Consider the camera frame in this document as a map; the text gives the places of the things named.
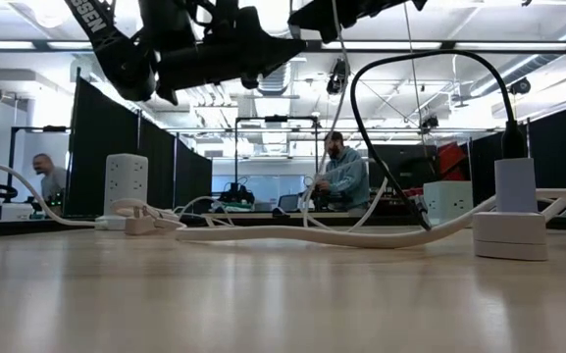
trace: table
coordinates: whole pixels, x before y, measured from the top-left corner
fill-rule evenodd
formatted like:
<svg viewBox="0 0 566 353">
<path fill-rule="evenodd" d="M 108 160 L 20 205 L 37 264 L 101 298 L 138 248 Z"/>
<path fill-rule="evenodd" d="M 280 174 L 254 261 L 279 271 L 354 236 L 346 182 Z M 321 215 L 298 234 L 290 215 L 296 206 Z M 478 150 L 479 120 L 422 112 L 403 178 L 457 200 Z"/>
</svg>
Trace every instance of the table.
<svg viewBox="0 0 566 353">
<path fill-rule="evenodd" d="M 401 229 L 381 229 L 382 232 Z M 566 352 L 566 233 L 550 261 L 427 246 L 0 237 L 3 352 Z"/>
</svg>

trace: power strip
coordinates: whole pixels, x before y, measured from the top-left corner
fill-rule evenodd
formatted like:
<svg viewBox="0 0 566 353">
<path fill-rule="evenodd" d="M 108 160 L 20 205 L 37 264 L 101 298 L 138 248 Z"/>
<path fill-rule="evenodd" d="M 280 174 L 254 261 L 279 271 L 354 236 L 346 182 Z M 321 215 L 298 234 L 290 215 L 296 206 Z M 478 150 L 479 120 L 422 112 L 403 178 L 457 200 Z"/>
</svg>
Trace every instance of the power strip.
<svg viewBox="0 0 566 353">
<path fill-rule="evenodd" d="M 126 217 L 112 210 L 113 202 L 123 199 L 147 202 L 147 158 L 117 154 L 106 158 L 104 182 L 104 216 L 98 218 L 98 229 L 124 230 Z"/>
</svg>

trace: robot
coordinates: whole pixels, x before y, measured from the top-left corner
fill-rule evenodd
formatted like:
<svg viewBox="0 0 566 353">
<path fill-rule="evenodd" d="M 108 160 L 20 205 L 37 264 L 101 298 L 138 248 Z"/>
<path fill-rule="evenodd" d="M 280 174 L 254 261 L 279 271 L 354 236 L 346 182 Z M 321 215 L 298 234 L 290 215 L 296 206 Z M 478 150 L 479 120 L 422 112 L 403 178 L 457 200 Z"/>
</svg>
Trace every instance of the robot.
<svg viewBox="0 0 566 353">
<path fill-rule="evenodd" d="M 407 0 L 336 0 L 343 27 L 357 19 Z M 238 7 L 238 0 L 139 0 L 143 28 L 128 38 L 115 27 L 116 0 L 65 0 L 88 36 L 104 75 L 130 101 L 149 100 L 154 91 L 178 105 L 176 91 L 206 83 L 241 78 L 248 89 L 306 48 L 297 38 L 266 33 L 254 7 Z M 426 0 L 413 0 L 421 11 Z M 210 23 L 197 21 L 201 8 Z M 191 21 L 204 27 L 197 42 Z M 325 43 L 337 38 L 333 0 L 314 0 L 288 20 L 290 26 L 318 30 Z"/>
</svg>

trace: window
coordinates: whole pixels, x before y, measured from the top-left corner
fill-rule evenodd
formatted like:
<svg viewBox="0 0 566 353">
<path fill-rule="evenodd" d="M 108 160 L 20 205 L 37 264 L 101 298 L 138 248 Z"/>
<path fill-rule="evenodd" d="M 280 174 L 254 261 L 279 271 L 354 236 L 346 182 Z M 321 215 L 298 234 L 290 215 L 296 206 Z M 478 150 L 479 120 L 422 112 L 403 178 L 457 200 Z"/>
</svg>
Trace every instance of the window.
<svg viewBox="0 0 566 353">
<path fill-rule="evenodd" d="M 213 192 L 227 191 L 234 182 L 234 176 L 213 176 Z M 239 182 L 252 191 L 257 202 L 278 206 L 279 198 L 284 195 L 304 191 L 304 176 L 242 176 Z"/>
</svg>

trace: electrical outlet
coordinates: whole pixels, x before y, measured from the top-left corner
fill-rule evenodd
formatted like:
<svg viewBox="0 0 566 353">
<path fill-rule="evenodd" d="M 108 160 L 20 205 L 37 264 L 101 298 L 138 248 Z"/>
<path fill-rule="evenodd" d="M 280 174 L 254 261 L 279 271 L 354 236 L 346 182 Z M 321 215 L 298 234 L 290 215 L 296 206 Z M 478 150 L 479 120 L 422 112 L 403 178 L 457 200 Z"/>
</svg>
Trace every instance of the electrical outlet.
<svg viewBox="0 0 566 353">
<path fill-rule="evenodd" d="M 472 182 L 437 181 L 424 185 L 432 225 L 440 225 L 472 210 Z"/>
<path fill-rule="evenodd" d="M 136 199 L 147 202 L 147 158 L 118 154 L 106 159 L 104 215 L 113 215 L 114 201 Z"/>
</svg>

